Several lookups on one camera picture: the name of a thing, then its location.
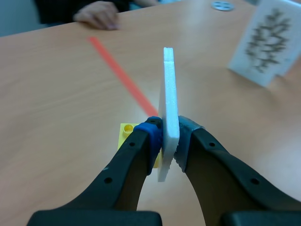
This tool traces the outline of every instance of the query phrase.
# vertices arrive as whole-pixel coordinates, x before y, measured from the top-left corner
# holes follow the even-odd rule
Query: sleeve
[[[70,23],[73,22],[73,15],[81,8],[96,0],[34,0],[38,9],[40,22],[50,23]],[[104,0],[113,2],[119,12],[129,10],[129,0]]]

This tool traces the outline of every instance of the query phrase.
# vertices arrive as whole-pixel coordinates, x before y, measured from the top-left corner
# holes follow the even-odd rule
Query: yellow lego brick
[[[136,125],[139,125],[139,124],[137,124],[137,123],[121,123],[120,124],[117,150],[119,150],[119,148],[121,147],[123,142],[125,142],[126,138],[133,132],[134,127]],[[154,168],[158,168],[159,159],[161,159],[161,152],[158,154],[158,156],[156,158]]]

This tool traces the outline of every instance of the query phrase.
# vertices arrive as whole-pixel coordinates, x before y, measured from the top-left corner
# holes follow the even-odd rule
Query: metal washer
[[[220,11],[232,11],[234,6],[227,1],[214,1],[211,3],[211,7]]]

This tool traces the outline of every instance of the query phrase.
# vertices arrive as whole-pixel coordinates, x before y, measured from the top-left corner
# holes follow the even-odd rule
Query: lego stud
[[[131,124],[127,124],[123,127],[123,136],[128,137],[133,132],[134,127]]]

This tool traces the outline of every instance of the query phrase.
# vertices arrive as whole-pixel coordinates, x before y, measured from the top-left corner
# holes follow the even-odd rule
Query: black pattern
[[[264,71],[271,64],[279,64],[276,60],[278,53],[286,48],[287,38],[283,33],[290,27],[289,18],[282,18],[283,13],[273,9],[271,15],[265,16],[263,23],[258,23],[246,48],[252,66],[259,72]]]

